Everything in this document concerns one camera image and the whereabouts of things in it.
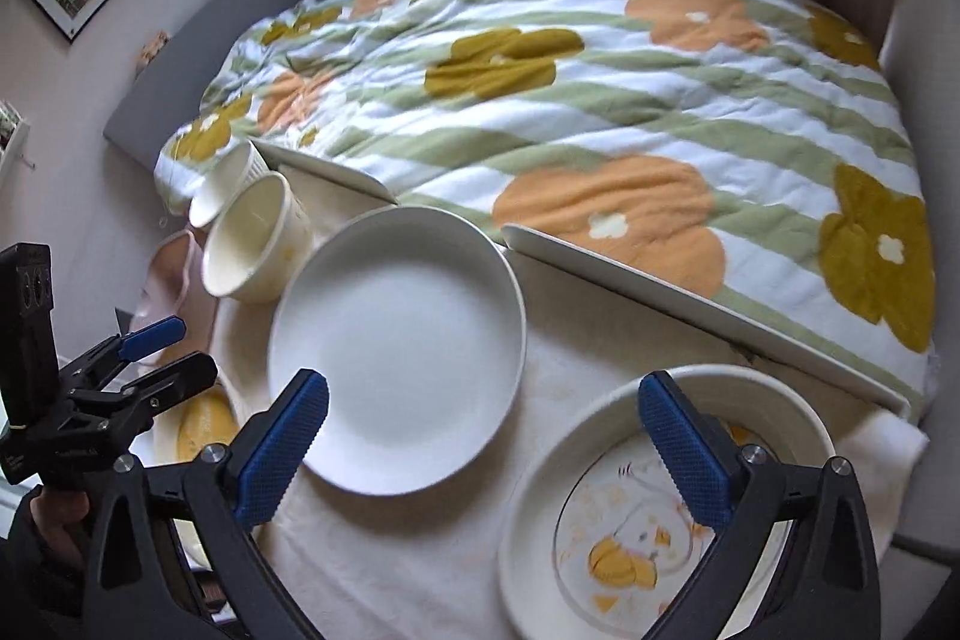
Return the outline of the person's left hand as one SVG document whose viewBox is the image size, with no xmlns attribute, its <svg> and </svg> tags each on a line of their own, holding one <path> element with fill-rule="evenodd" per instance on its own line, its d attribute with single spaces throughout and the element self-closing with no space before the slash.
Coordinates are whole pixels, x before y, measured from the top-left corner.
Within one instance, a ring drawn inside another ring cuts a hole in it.
<svg viewBox="0 0 960 640">
<path fill-rule="evenodd" d="M 49 549 L 65 564 L 81 569 L 85 563 L 71 530 L 80 525 L 89 512 L 84 492 L 60 492 L 43 487 L 29 504 L 31 518 Z"/>
</svg>

